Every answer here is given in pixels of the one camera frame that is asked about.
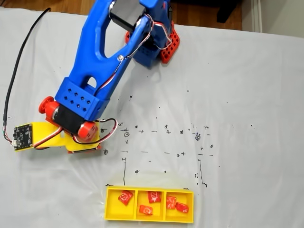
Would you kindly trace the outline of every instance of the blue arm joint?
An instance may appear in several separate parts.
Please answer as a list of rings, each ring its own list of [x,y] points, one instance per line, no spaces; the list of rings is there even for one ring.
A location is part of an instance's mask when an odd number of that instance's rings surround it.
[[[69,77],[64,78],[55,96],[61,105],[88,121],[100,118],[131,60],[130,58],[123,60],[113,80],[99,90],[99,87],[111,77],[119,65],[117,57],[119,55],[126,57],[132,53],[151,29],[150,19],[143,16],[137,23],[128,44],[107,58],[104,49],[105,31],[111,21],[108,11],[111,2],[112,0],[95,2],[82,28],[74,67]],[[140,3],[146,7],[146,12],[152,16],[153,20],[161,21],[170,31],[171,22],[167,16],[167,8],[163,8],[164,5],[168,7],[168,1],[140,0]],[[167,39],[161,27],[154,27],[152,37],[159,47],[166,45]],[[144,48],[141,46],[134,58],[144,66],[150,67],[160,50],[156,47]],[[91,77],[96,81],[95,88],[88,84]]]

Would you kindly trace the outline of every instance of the screw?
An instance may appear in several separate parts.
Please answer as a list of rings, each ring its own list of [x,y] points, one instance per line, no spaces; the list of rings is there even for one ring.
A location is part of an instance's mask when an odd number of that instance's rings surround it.
[[[123,59],[124,59],[124,57],[122,56],[122,55],[119,55],[118,57],[117,57],[117,59],[118,59],[118,61],[123,61]]]

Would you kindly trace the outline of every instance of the wooden floor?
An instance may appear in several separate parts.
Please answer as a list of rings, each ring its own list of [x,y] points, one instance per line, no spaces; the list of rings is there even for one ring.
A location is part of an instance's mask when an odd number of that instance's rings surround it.
[[[95,0],[4,0],[7,8],[44,10],[51,7],[54,12],[87,15]],[[173,21],[179,25],[202,26],[209,28],[242,30],[241,6],[234,9],[226,23],[217,23],[219,7],[206,7],[172,3]]]

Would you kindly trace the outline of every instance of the white tabletop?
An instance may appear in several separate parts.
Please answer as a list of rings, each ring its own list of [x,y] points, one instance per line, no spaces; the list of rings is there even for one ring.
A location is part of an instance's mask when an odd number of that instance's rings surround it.
[[[18,51],[39,14],[0,9],[1,113]],[[40,101],[69,75],[85,19],[48,13],[33,31],[10,98],[10,136],[15,126],[44,120]],[[181,42],[169,64],[130,62],[103,114],[123,124],[101,152],[15,153],[0,140],[0,227],[304,226],[304,40],[176,31]],[[124,45],[124,33],[111,24],[108,54]],[[194,191],[194,224],[104,221],[106,184],[124,184],[122,158],[127,186]]]

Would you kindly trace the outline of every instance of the wire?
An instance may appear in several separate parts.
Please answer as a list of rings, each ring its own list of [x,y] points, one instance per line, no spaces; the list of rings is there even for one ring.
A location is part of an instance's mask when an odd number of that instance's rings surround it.
[[[15,80],[15,77],[16,77],[16,73],[17,73],[17,69],[18,69],[18,65],[19,65],[19,61],[20,61],[20,58],[21,58],[21,55],[22,55],[22,52],[23,52],[23,49],[25,47],[25,44],[31,34],[31,32],[33,31],[34,27],[37,25],[37,23],[40,21],[40,19],[49,11],[51,10],[51,8],[47,8],[45,11],[43,11],[43,13],[40,14],[40,16],[37,18],[37,20],[34,22],[34,24],[32,25],[32,27],[29,29],[28,31],[28,34],[27,36],[25,37],[22,45],[21,45],[21,48],[20,48],[20,51],[18,53],[18,57],[17,57],[17,60],[16,60],[16,64],[15,64],[15,67],[14,67],[14,71],[13,71],[13,75],[11,77],[11,80],[10,80],[10,84],[9,84],[9,88],[8,88],[8,91],[7,91],[7,94],[6,94],[6,98],[5,98],[5,105],[4,105],[4,113],[3,113],[3,136],[4,138],[12,145],[12,140],[9,139],[8,135],[7,135],[7,132],[6,132],[6,124],[7,124],[7,118],[8,118],[8,107],[9,107],[9,98],[10,98],[10,93],[11,93],[11,89],[13,87],[13,84],[14,84],[14,80]]]
[[[38,143],[34,144],[34,149],[37,150],[44,150],[47,149],[48,147],[43,147],[43,148],[37,148],[47,142],[48,140],[54,138],[56,135],[59,135],[63,131],[62,127],[59,127],[56,131],[54,131],[52,134],[48,135],[47,137],[41,139]]]
[[[125,59],[127,59],[127,58],[132,58],[134,55],[135,55],[135,53],[137,52],[137,50],[141,47],[141,45],[143,45],[143,43],[144,42],[146,42],[148,39],[149,39],[149,37],[150,37],[150,35],[151,35],[151,32],[152,32],[152,30],[153,30],[153,27],[154,27],[154,21],[153,21],[153,19],[152,19],[152,17],[149,15],[149,14],[145,14],[145,16],[147,16],[149,19],[150,19],[150,21],[151,21],[151,29],[150,29],[150,31],[149,31],[149,33],[147,34],[147,36],[142,40],[142,42],[137,46],[137,48],[132,52],[132,53],[130,53],[129,55],[127,55],[126,57],[123,57],[123,59],[122,60],[120,60],[120,62],[119,62],[119,64],[117,65],[117,67],[116,67],[116,69],[115,69],[115,71],[111,74],[111,76],[96,90],[96,92],[94,93],[94,95],[96,95],[98,92],[99,92],[99,90],[101,90],[101,89],[103,89],[103,88],[105,88],[112,80],[113,80],[113,78],[115,77],[115,74],[116,74],[116,72],[118,71],[118,69],[119,69],[119,67],[120,67],[120,65],[122,64],[122,62],[125,60]]]
[[[117,120],[115,120],[114,118],[110,118],[110,119],[107,119],[107,120],[95,120],[95,122],[99,122],[99,123],[105,123],[105,122],[108,122],[108,121],[114,121],[114,126],[112,128],[112,130],[106,135],[104,136],[103,138],[95,141],[95,142],[80,142],[77,137],[75,135],[73,135],[73,140],[74,142],[78,143],[78,144],[81,144],[81,145],[91,145],[91,144],[96,144],[96,143],[101,143],[103,142],[104,140],[107,140],[108,138],[110,138],[112,136],[112,134],[114,134],[114,132],[116,131],[117,129],[117,126],[118,126],[118,122]]]
[[[171,39],[171,37],[170,37],[170,35],[169,35],[168,31],[167,31],[167,28],[165,27],[164,24],[162,24],[160,22],[154,22],[154,25],[162,27],[162,29],[163,29],[163,31],[164,31],[164,33],[166,35],[167,40],[169,40],[169,44],[167,46],[163,47],[163,48],[157,46],[156,44],[154,44],[158,49],[164,50],[164,49],[168,48],[171,45],[172,39]]]

